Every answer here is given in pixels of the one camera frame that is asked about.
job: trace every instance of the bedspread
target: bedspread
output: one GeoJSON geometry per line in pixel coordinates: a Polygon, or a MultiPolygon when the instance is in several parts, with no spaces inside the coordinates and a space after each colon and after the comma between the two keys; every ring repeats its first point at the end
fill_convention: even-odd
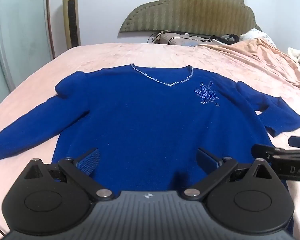
{"type": "MultiPolygon", "coordinates": [[[[216,72],[234,81],[245,82],[260,92],[281,96],[300,115],[298,66],[263,39],[241,41],[231,46],[196,47],[110,43],[68,50],[31,75],[0,104],[0,131],[54,96],[55,85],[75,71],[92,72],[130,63],[167,68],[192,65],[216,72]]],[[[270,138],[275,146],[289,149],[291,135],[300,136],[300,129],[270,138]]],[[[55,136],[24,153],[0,160],[0,229],[3,231],[8,231],[1,212],[4,196],[29,160],[39,157],[44,163],[51,162],[57,140],[58,136],[55,136]]],[[[288,181],[288,187],[295,203],[294,236],[300,239],[300,182],[288,181]]]]}

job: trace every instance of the white cloth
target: white cloth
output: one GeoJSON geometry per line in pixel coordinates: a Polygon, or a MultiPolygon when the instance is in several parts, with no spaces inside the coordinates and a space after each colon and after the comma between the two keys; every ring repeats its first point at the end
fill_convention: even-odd
{"type": "Polygon", "coordinates": [[[288,48],[288,55],[293,59],[295,63],[298,64],[298,69],[300,70],[300,50],[288,48]]]}
{"type": "Polygon", "coordinates": [[[261,32],[257,29],[251,29],[248,31],[246,34],[240,35],[240,40],[239,41],[245,41],[245,40],[253,40],[255,38],[264,38],[267,42],[269,42],[272,46],[275,48],[277,47],[272,39],[269,37],[268,34],[261,32]]]}

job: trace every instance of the bed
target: bed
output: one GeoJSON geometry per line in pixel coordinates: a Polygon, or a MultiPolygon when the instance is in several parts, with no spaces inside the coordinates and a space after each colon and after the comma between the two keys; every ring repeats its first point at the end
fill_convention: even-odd
{"type": "MultiPolygon", "coordinates": [[[[182,10],[176,6],[180,4],[180,0],[159,0],[141,5],[128,15],[120,32],[170,30],[221,36],[226,33],[240,35],[252,28],[260,29],[252,10],[244,5],[243,0],[208,0],[210,3],[206,3],[206,0],[197,0],[203,12],[199,17],[191,17],[191,13],[188,13],[195,13],[192,8],[194,0],[189,1],[183,4],[182,10]],[[212,3],[214,3],[214,10],[209,9],[212,3]],[[216,14],[216,10],[226,12],[216,14]],[[167,13],[173,15],[175,21],[163,17],[167,13]]],[[[73,48],[31,75],[0,104],[0,131],[35,106],[54,96],[56,94],[54,87],[64,77],[76,71],[92,72],[131,63],[145,67],[166,68],[192,65],[216,72],[234,81],[245,82],[260,92],[275,97],[281,96],[300,115],[298,65],[264,39],[246,40],[233,45],[193,47],[112,43],[73,48]]],[[[282,133],[275,138],[270,136],[270,138],[275,146],[290,149],[288,138],[291,135],[300,136],[300,129],[282,133]]],[[[44,163],[51,162],[57,140],[58,136],[17,156],[0,160],[0,229],[2,231],[8,232],[1,212],[2,200],[6,193],[29,160],[38,157],[44,163]]],[[[288,187],[295,203],[293,234],[296,239],[300,239],[300,182],[288,181],[288,187]]]]}

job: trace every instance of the blue sweater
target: blue sweater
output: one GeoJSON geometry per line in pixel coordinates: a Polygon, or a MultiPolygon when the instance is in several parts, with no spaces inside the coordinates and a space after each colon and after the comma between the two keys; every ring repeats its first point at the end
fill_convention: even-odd
{"type": "Polygon", "coordinates": [[[91,176],[115,192],[183,189],[206,175],[197,148],[251,163],[255,143],[272,145],[267,131],[300,127],[282,98],[243,82],[195,68],[177,83],[190,66],[136,68],[158,81],[130,65],[63,79],[56,96],[0,132],[0,159],[60,134],[52,162],[96,147],[100,163],[91,176]]]}

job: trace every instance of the headboard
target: headboard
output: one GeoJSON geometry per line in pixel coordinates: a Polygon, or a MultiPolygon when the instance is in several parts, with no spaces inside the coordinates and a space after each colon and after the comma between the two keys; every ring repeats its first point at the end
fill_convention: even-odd
{"type": "Polygon", "coordinates": [[[244,0],[159,0],[134,9],[120,32],[179,31],[222,36],[241,35],[257,26],[244,0]]]}

